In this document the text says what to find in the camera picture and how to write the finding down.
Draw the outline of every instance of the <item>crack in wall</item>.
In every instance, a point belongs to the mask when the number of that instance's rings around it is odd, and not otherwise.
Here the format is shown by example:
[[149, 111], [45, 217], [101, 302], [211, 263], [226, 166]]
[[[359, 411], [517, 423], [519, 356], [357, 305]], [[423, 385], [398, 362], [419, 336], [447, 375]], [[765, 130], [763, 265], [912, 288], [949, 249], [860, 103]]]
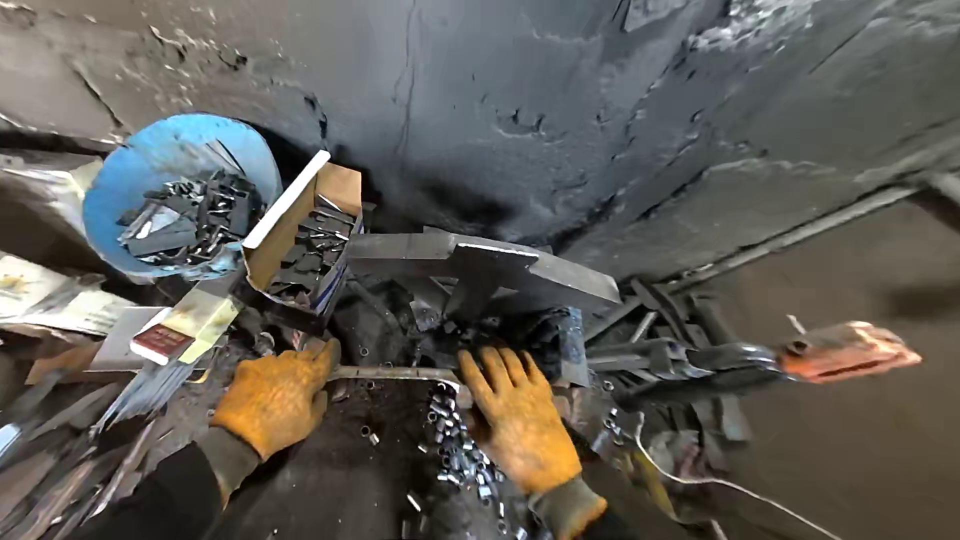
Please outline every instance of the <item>crack in wall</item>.
[[97, 103], [99, 103], [99, 104], [104, 108], [104, 110], [107, 112], [107, 114], [108, 114], [109, 117], [110, 117], [110, 120], [113, 122], [113, 128], [114, 128], [114, 130], [116, 130], [117, 132], [119, 132], [119, 133], [116, 133], [116, 132], [111, 133], [111, 135], [116, 139], [116, 141], [119, 142], [119, 141], [121, 141], [121, 140], [123, 139], [123, 137], [129, 135], [129, 134], [130, 134], [130, 130], [127, 129], [127, 125], [123, 122], [123, 120], [120, 119], [120, 117], [117, 115], [116, 111], [113, 110], [113, 107], [111, 107], [110, 104], [107, 103], [107, 101], [104, 99], [104, 96], [103, 96], [103, 94], [100, 92], [100, 90], [98, 90], [97, 87], [94, 86], [93, 83], [91, 83], [91, 82], [87, 79], [87, 77], [84, 75], [83, 71], [82, 71], [79, 67], [77, 67], [76, 65], [74, 65], [72, 62], [70, 62], [70, 61], [68, 61], [68, 60], [66, 60], [66, 59], [64, 59], [64, 62], [63, 62], [63, 63], [65, 63], [66, 66], [67, 66], [68, 68], [70, 68], [70, 71], [73, 72], [73, 74], [77, 76], [77, 79], [80, 80], [81, 85], [83, 85], [84, 88], [86, 88], [86, 90], [90, 93], [90, 96], [91, 96]]

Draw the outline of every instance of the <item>wire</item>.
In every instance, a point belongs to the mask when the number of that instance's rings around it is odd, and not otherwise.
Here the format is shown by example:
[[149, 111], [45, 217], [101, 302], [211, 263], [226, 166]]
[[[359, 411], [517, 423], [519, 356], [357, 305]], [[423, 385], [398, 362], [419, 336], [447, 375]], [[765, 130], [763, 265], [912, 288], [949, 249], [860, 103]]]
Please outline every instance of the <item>wire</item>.
[[643, 432], [643, 423], [644, 423], [644, 420], [646, 420], [646, 415], [643, 414], [642, 411], [639, 414], [640, 414], [640, 420], [636, 424], [636, 432], [634, 433], [634, 442], [636, 443], [636, 446], [640, 448], [640, 451], [643, 452], [643, 456], [646, 457], [648, 461], [653, 463], [654, 467], [656, 467], [657, 470], [660, 471], [660, 473], [665, 477], [683, 484], [716, 483], [720, 485], [725, 485], [727, 487], [731, 487], [741, 493], [746, 493], [747, 495], [753, 497], [754, 499], [757, 499], [758, 501], [763, 501], [764, 503], [770, 504], [774, 508], [789, 514], [791, 517], [793, 517], [797, 521], [803, 523], [804, 525], [810, 528], [815, 529], [817, 532], [823, 534], [824, 536], [826, 536], [827, 538], [830, 538], [831, 540], [843, 540], [843, 538], [840, 538], [839, 536], [837, 536], [836, 534], [833, 534], [829, 530], [826, 530], [825, 528], [820, 527], [819, 525], [806, 519], [804, 516], [798, 514], [797, 512], [794, 512], [790, 508], [787, 508], [783, 504], [780, 504], [774, 501], [773, 499], [767, 499], [766, 497], [763, 497], [762, 495], [758, 495], [753, 491], [750, 491], [749, 489], [743, 487], [742, 485], [735, 484], [729, 480], [718, 479], [714, 477], [706, 477], [702, 479], [685, 479], [685, 478], [676, 477], [674, 475], [671, 475], [670, 473], [667, 473], [666, 471], [663, 470], [662, 467], [660, 467], [660, 465], [656, 461], [654, 461], [654, 458], [650, 456], [650, 453], [647, 452], [647, 449], [643, 446], [643, 444], [640, 443], [640, 434]]

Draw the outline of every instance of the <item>scrap pile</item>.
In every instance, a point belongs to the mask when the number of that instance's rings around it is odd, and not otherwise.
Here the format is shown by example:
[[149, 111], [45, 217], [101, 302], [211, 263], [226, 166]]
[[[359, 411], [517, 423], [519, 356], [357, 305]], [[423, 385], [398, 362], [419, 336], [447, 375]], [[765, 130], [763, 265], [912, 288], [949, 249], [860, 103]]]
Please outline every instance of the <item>scrap pile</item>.
[[216, 258], [224, 244], [241, 240], [264, 211], [253, 184], [223, 169], [203, 180], [181, 177], [143, 196], [143, 206], [117, 221], [126, 227], [118, 240], [134, 257], [158, 266]]
[[[440, 382], [429, 395], [431, 401], [425, 424], [430, 431], [429, 442], [420, 443], [418, 450], [424, 454], [433, 452], [439, 458], [437, 480], [466, 491], [476, 489], [477, 498], [483, 506], [496, 513], [497, 532], [507, 534], [511, 527], [507, 521], [507, 505], [502, 502], [504, 494], [501, 493], [506, 477], [470, 437], [452, 388]], [[417, 512], [422, 512], [420, 497], [411, 492], [407, 500]], [[526, 537], [527, 531], [523, 527], [513, 531], [516, 540]]]
[[294, 246], [283, 257], [267, 292], [285, 302], [309, 304], [317, 285], [340, 259], [356, 220], [317, 194], [317, 205], [300, 222]]

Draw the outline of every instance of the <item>metal pipe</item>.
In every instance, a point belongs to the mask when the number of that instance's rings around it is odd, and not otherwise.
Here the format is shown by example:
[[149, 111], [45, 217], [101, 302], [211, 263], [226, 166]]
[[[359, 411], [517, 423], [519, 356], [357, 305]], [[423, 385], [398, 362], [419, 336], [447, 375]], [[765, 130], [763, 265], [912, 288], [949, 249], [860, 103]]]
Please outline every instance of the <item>metal pipe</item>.
[[893, 185], [872, 193], [863, 199], [843, 207], [835, 212], [821, 216], [813, 221], [804, 223], [791, 231], [774, 236], [755, 247], [746, 249], [739, 253], [723, 258], [713, 264], [709, 264], [698, 270], [693, 270], [689, 274], [665, 284], [667, 292], [679, 292], [698, 283], [715, 278], [721, 274], [738, 268], [748, 262], [753, 262], [783, 248], [792, 246], [798, 242], [806, 240], [811, 236], [828, 231], [852, 221], [862, 215], [866, 215], [876, 209], [889, 207], [890, 205], [913, 195], [920, 191], [916, 185]]

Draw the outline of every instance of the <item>metal scrap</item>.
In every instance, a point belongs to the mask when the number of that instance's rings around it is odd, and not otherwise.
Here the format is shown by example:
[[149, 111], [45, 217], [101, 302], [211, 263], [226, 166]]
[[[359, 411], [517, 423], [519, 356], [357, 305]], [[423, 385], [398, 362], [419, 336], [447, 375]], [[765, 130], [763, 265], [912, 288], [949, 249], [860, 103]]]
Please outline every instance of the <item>metal scrap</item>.
[[255, 186], [222, 161], [225, 169], [206, 178], [181, 177], [146, 191], [143, 206], [117, 221], [127, 227], [117, 238], [120, 244], [150, 264], [197, 264], [241, 239], [265, 208]]
[[297, 302], [303, 296], [309, 298], [340, 259], [353, 223], [353, 218], [318, 196], [317, 207], [300, 222], [295, 243], [284, 254], [267, 293], [283, 302]]

